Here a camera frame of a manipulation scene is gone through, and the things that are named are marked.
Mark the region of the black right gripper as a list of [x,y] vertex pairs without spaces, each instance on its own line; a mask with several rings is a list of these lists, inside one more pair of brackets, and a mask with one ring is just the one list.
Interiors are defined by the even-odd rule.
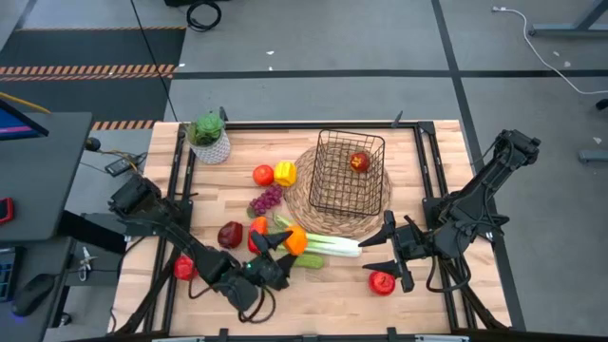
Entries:
[[393,212],[385,211],[381,229],[375,235],[360,242],[358,246],[369,247],[384,244],[388,240],[391,244],[394,259],[365,264],[362,268],[399,278],[403,292],[410,293],[413,291],[415,284],[407,262],[432,257],[433,252],[431,242],[426,234],[419,229],[409,216],[405,216],[405,220],[407,224],[398,227]]

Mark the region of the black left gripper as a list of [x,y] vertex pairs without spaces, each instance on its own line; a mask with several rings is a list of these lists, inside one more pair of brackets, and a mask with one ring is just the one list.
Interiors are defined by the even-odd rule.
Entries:
[[262,235],[258,231],[252,232],[251,241],[257,248],[256,257],[260,258],[255,258],[244,264],[245,278],[257,286],[269,287],[276,291],[288,288],[288,277],[291,275],[297,256],[286,254],[276,262],[268,259],[272,259],[270,250],[275,251],[291,235],[292,232],[266,235]]

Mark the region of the round red fruit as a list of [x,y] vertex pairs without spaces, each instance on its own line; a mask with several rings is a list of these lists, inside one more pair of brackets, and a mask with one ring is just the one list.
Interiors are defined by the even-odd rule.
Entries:
[[369,276],[368,285],[376,295],[390,295],[395,289],[395,277],[384,272],[374,271]]
[[188,256],[179,256],[174,263],[174,277],[190,281],[198,275],[194,261]]

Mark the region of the green cucumber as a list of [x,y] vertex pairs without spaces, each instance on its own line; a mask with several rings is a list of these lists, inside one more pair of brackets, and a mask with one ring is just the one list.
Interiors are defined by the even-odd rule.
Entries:
[[295,259],[294,266],[318,270],[324,267],[324,258],[312,254],[302,254]]

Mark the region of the dark red apple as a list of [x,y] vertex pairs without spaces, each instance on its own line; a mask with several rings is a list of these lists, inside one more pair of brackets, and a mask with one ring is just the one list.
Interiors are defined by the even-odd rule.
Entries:
[[218,231],[218,244],[226,249],[234,249],[242,242],[243,225],[229,221]]

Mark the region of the red tomato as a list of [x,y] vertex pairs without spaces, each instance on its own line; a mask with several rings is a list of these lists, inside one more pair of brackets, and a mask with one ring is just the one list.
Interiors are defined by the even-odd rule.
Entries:
[[258,186],[270,186],[274,180],[274,169],[267,164],[257,166],[253,171],[253,180]]

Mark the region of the yellow bell pepper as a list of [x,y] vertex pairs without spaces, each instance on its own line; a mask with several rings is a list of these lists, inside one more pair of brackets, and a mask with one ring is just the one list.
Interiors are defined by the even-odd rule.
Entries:
[[296,183],[296,166],[291,161],[280,161],[274,170],[275,182],[283,187]]

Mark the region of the red yellow apple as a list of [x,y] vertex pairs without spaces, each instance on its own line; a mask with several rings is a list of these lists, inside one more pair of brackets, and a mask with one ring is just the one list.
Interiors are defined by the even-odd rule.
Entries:
[[355,173],[366,173],[371,166],[370,156],[367,152],[355,152],[350,156],[350,168]]

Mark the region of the round woven placemat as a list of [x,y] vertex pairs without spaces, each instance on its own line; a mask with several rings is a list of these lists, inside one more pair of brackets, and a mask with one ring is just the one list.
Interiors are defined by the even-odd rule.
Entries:
[[296,161],[296,184],[284,190],[283,196],[289,214],[296,223],[308,232],[339,236],[342,238],[362,238],[382,224],[382,212],[389,208],[391,183],[387,170],[384,170],[381,211],[375,216],[338,215],[316,209],[310,205],[310,185],[313,177],[315,147],[306,150]]

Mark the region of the purple grape bunch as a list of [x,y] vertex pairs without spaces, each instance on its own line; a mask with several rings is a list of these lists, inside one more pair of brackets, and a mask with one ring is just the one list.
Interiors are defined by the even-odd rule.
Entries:
[[283,188],[280,185],[271,185],[249,203],[247,215],[250,218],[265,216],[272,208],[281,203],[282,198]]

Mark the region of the succulent in white patterned pot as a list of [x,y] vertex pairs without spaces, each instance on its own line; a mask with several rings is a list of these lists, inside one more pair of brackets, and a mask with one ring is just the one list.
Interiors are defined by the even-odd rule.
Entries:
[[186,138],[195,156],[206,164],[225,162],[231,152],[231,144],[225,131],[225,121],[217,112],[210,112],[191,122]]

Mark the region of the black keyboard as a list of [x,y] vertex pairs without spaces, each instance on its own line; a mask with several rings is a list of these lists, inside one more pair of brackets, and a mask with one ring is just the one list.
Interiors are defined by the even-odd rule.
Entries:
[[0,248],[0,302],[10,300],[19,252],[16,248]]

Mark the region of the black mat with orange stripes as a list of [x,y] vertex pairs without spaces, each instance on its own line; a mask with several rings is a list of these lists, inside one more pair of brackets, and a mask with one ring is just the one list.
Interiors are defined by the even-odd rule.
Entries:
[[96,130],[173,118],[167,95],[183,27],[21,28],[0,49],[0,92],[52,112],[89,112]]

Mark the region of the monitor with blue screen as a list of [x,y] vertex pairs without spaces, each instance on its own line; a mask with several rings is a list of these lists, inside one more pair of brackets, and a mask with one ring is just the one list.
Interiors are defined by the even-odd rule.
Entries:
[[0,100],[0,141],[40,138],[47,135],[48,131],[44,127]]

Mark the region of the black aluminium table frame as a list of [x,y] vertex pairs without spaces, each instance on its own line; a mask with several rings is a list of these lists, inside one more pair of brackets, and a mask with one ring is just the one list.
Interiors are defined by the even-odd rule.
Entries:
[[[398,128],[386,122],[334,124],[335,129],[383,138],[391,183],[390,207],[398,221],[411,218],[424,223],[425,176],[431,180],[432,192],[437,192],[441,183],[450,190],[459,189],[472,177],[460,124],[446,120],[436,122],[434,127],[435,135],[429,138],[415,131],[409,122]],[[246,205],[257,195],[251,177],[253,169],[260,164],[297,159],[315,147],[323,128],[322,122],[232,123],[228,127],[228,160],[206,165],[190,158],[186,148],[177,148],[179,128],[175,123],[157,123],[144,174],[161,190],[169,186],[182,189],[185,180],[192,182],[191,230],[201,242],[213,245],[224,223],[247,221]],[[420,168],[420,160],[427,161],[426,173]],[[171,337],[206,339],[226,330],[232,337],[300,339],[306,335],[343,335],[354,340],[359,335],[385,335],[389,328],[400,334],[448,333],[452,322],[466,327],[474,321],[459,293],[451,295],[454,312],[447,311],[447,298],[436,292],[441,282],[439,271],[427,259],[409,264],[415,281],[412,292],[373,294],[367,284],[369,266],[392,256],[386,243],[367,247],[355,258],[327,256],[319,270],[296,268],[287,289],[266,297],[254,324],[240,323],[227,299],[208,290],[203,282],[194,284],[199,298],[191,299],[188,285],[178,281],[162,288],[153,329]]]

